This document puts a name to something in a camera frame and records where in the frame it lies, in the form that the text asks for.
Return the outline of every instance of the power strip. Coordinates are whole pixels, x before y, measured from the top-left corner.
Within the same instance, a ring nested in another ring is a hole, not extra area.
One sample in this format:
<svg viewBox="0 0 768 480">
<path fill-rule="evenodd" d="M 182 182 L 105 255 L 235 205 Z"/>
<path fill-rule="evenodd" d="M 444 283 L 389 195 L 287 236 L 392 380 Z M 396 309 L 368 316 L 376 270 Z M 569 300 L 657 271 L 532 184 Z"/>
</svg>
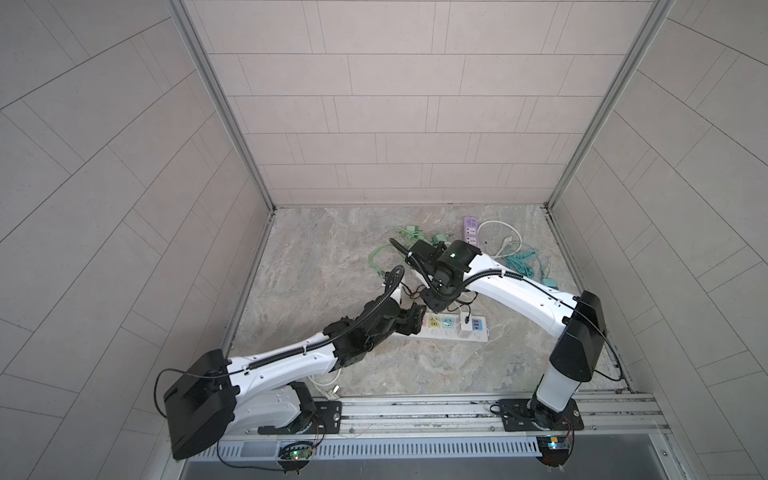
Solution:
<svg viewBox="0 0 768 480">
<path fill-rule="evenodd" d="M 476 217 L 464 217 L 463 240 L 470 245 L 479 247 L 478 243 L 478 219 Z"/>
<path fill-rule="evenodd" d="M 472 315 L 472 321 L 464 321 L 468 314 L 461 316 L 450 313 L 432 313 L 429 310 L 422 319 L 422 331 L 418 335 L 408 335 L 408 338 L 461 340 L 464 342 L 488 342 L 488 324 L 485 317 Z"/>
</svg>

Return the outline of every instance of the floor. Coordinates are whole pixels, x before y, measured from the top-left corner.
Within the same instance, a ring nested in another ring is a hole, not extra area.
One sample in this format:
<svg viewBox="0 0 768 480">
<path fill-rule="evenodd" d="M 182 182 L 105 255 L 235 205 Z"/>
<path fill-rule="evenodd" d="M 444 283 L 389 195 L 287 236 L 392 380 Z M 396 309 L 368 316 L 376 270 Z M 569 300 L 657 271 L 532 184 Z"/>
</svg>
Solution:
<svg viewBox="0 0 768 480">
<path fill-rule="evenodd" d="M 408 224 L 428 237 L 452 233 L 457 238 L 465 215 L 503 220 L 540 250 L 559 288 L 576 293 L 545 214 L 535 205 L 280 209 L 231 355 L 294 343 L 343 316 L 359 314 L 382 292 L 369 253 L 393 237 L 397 226 Z M 508 235 L 505 227 L 490 225 L 482 231 L 481 245 L 487 242 L 487 250 L 495 252 Z M 376 260 L 385 270 L 399 262 L 390 248 Z M 404 281 L 411 288 L 418 285 L 410 270 Z M 488 343 L 390 337 L 362 362 L 342 370 L 339 394 L 533 391 L 556 339 L 495 300 L 481 297 L 472 306 L 474 314 L 487 319 Z M 605 352 L 598 368 L 617 375 Z M 616 385 L 598 377 L 582 389 Z"/>
</svg>

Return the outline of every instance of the black mounting plate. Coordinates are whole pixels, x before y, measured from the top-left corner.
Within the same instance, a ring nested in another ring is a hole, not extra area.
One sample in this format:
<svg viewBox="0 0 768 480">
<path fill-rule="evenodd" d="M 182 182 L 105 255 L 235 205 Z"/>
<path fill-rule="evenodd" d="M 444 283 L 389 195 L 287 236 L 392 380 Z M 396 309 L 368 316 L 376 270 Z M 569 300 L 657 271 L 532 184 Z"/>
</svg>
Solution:
<svg viewBox="0 0 768 480">
<path fill-rule="evenodd" d="M 505 432 L 541 430 L 533 422 L 533 419 L 529 418 L 530 413 L 528 412 L 527 399 L 501 399 L 497 403 L 501 406 L 503 412 L 512 412 L 514 414 L 502 414 Z M 575 400 L 568 400 L 568 404 L 565 406 L 565 410 L 563 410 L 563 416 L 571 423 L 573 430 L 584 430 L 584 421 L 581 419 L 581 414 L 576 407 Z M 563 430 L 568 430 L 568 424 L 565 420 L 562 421 L 562 424 Z"/>
<path fill-rule="evenodd" d="M 339 433 L 341 429 L 341 402 L 315 402 L 315 415 L 321 418 L 319 432 Z"/>
</svg>

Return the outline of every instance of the metal corner post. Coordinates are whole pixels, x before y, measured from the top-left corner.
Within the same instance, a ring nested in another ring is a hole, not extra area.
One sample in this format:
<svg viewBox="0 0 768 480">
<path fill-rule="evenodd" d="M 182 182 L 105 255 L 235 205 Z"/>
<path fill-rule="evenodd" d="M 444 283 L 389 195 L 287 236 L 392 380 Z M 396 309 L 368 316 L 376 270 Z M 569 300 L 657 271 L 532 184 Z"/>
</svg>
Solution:
<svg viewBox="0 0 768 480">
<path fill-rule="evenodd" d="M 664 20 L 667 18 L 667 13 L 670 8 L 672 8 L 674 2 L 675 0 L 655 0 L 650 7 L 650 10 L 640 26 L 640 30 L 637 31 L 637 35 L 635 35 L 632 44 L 627 50 L 627 54 L 621 61 L 621 65 L 619 66 L 613 81 L 611 81 L 611 84 L 608 86 L 605 95 L 598 105 L 598 109 L 595 111 L 587 129 L 581 136 L 571 159 L 565 165 L 565 169 L 563 170 L 563 174 L 560 177 L 558 184 L 554 187 L 552 195 L 550 195 L 546 202 L 549 211 L 552 211 L 562 198 L 565 188 L 568 186 L 571 178 L 576 174 L 576 170 L 584 160 L 584 157 L 586 157 L 594 139 L 597 138 L 608 115 L 613 111 L 619 97 L 627 87 L 630 78 L 632 78 L 632 74 L 640 65 L 645 52 L 648 50 L 650 44 L 656 37 L 656 34 L 661 29 Z"/>
<path fill-rule="evenodd" d="M 210 92 L 210 96 L 214 101 L 214 106 L 221 114 L 221 120 L 224 122 L 224 127 L 227 129 L 227 133 L 230 135 L 232 143 L 237 149 L 237 153 L 240 154 L 240 158 L 245 162 L 250 176 L 259 187 L 259 192 L 266 202 L 266 205 L 271 211 L 274 211 L 275 203 L 272 201 L 270 192 L 267 190 L 264 180 L 259 174 L 259 170 L 256 167 L 256 161 L 250 153 L 245 138 L 243 137 L 243 133 L 237 126 L 237 121 L 235 120 L 232 108 L 227 102 L 227 96 L 221 89 L 221 84 L 216 77 L 214 68 L 210 64 L 210 60 L 205 53 L 205 50 L 203 49 L 203 44 L 200 43 L 200 39 L 197 37 L 197 33 L 190 20 L 184 0 L 166 0 L 166 3 L 168 5 L 170 16 L 181 33 L 181 38 L 184 40 L 184 44 L 190 52 L 190 56 L 197 67 L 197 71 L 200 72 L 203 83 L 205 84 L 206 89 Z"/>
</svg>

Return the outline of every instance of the white cable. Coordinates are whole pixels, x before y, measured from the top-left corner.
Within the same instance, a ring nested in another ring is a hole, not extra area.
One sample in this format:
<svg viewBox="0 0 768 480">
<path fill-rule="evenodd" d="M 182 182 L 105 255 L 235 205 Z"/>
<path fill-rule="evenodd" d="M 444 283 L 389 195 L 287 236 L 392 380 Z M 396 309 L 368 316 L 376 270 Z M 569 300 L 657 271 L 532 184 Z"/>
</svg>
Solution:
<svg viewBox="0 0 768 480">
<path fill-rule="evenodd" d="M 480 240 L 480 229 L 483 228 L 484 225 L 488 225 L 489 223 L 499 223 L 499 224 L 504 225 L 505 227 L 509 228 L 513 232 L 515 232 L 518 235 L 518 239 L 520 240 L 520 243 L 518 243 L 518 247 L 512 253 L 517 253 L 517 252 L 520 251 L 520 249 L 523 247 L 523 236 L 520 234 L 520 232 L 518 232 L 518 229 L 514 228 L 509 223 L 502 222 L 501 220 L 486 220 L 485 222 L 480 223 L 480 225 L 478 225 L 478 231 L 477 231 L 478 241 Z M 504 250 L 504 247 L 506 247 L 506 243 L 503 243 L 502 244 L 502 248 L 500 248 L 495 255 L 492 255 L 491 258 L 505 257 L 505 255 L 502 255 L 502 250 Z"/>
<path fill-rule="evenodd" d="M 324 387 L 324 386 L 331 386 L 334 383 L 336 383 L 336 380 L 339 379 L 339 375 L 341 375 L 341 369 L 336 370 L 336 376 L 333 377 L 333 380 L 331 380 L 328 383 L 320 383 L 320 382 L 318 382 L 317 380 L 315 380 L 315 376 L 314 375 L 310 375 L 307 378 L 310 379 L 310 382 L 314 383 L 317 388 L 320 388 L 320 387 Z"/>
</svg>

